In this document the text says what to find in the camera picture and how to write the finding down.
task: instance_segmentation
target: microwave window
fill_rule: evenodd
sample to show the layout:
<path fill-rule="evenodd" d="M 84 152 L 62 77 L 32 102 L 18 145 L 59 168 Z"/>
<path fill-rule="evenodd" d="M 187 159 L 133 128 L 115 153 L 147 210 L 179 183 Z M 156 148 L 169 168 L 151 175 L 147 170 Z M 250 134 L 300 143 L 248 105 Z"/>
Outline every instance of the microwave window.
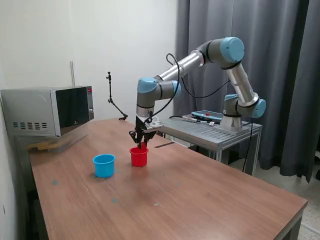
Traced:
<path fill-rule="evenodd" d="M 89 121 L 86 87 L 55 92 L 61 135 Z"/>

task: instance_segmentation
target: white wall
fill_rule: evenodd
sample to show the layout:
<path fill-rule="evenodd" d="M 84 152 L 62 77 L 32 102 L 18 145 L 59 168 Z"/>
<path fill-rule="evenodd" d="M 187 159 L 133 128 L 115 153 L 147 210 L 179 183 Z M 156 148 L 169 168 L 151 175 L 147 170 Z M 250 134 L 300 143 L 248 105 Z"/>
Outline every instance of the white wall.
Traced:
<path fill-rule="evenodd" d="M 72 84 L 68 0 L 1 0 L 0 33 L 9 88 Z"/>
<path fill-rule="evenodd" d="M 112 98 L 136 118 L 137 83 L 170 65 L 176 53 L 177 0 L 71 0 L 75 82 L 92 85 L 95 119 L 121 117 L 108 104 L 107 72 L 112 76 Z M 155 110 L 167 101 L 157 102 Z M 172 104 L 160 115 L 169 117 Z"/>
<path fill-rule="evenodd" d="M 0 61 L 9 88 L 92 85 L 95 119 L 135 121 L 140 77 L 160 74 L 176 53 L 178 0 L 2 0 Z M 155 110 L 167 101 L 157 102 Z M 160 115 L 172 115 L 172 104 Z"/>
<path fill-rule="evenodd" d="M 0 88 L 5 87 L 0 65 Z M 0 240 L 21 240 L 25 228 L 25 197 L 19 186 L 19 169 L 10 148 L 5 122 L 0 111 Z"/>

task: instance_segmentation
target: red cup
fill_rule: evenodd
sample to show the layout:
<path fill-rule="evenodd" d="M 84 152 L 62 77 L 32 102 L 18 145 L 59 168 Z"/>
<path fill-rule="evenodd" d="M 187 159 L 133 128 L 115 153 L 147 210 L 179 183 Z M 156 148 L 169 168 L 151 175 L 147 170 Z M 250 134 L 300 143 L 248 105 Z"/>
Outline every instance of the red cup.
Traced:
<path fill-rule="evenodd" d="M 141 146 L 138 148 L 137 146 L 130 149 L 131 153 L 131 164 L 134 167 L 144 167 L 147 165 L 147 155 L 148 148 L 146 146 Z"/>

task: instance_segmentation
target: gray curtain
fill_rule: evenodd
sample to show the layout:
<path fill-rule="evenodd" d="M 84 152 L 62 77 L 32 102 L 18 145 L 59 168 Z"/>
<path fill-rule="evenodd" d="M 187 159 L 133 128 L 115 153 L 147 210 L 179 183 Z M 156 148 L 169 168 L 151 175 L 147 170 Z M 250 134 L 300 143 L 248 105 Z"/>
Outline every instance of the gray curtain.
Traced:
<path fill-rule="evenodd" d="M 245 46 L 242 61 L 252 88 L 266 100 L 260 166 L 280 166 L 285 176 L 312 175 L 320 133 L 319 0 L 181 0 L 177 57 L 202 43 L 228 36 Z M 185 79 L 197 96 L 227 80 L 218 65 L 199 68 Z M 186 91 L 174 101 L 176 115 L 191 111 L 222 112 L 228 85 L 215 95 L 194 99 Z"/>

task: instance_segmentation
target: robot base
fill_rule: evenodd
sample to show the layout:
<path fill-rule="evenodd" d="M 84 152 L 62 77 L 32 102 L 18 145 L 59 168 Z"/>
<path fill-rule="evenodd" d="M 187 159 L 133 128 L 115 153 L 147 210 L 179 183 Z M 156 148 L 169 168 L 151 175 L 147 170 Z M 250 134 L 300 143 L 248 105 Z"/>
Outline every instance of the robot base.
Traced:
<path fill-rule="evenodd" d="M 220 125 L 214 126 L 220 132 L 237 136 L 244 131 L 250 131 L 251 127 L 243 126 L 241 117 L 223 116 Z"/>

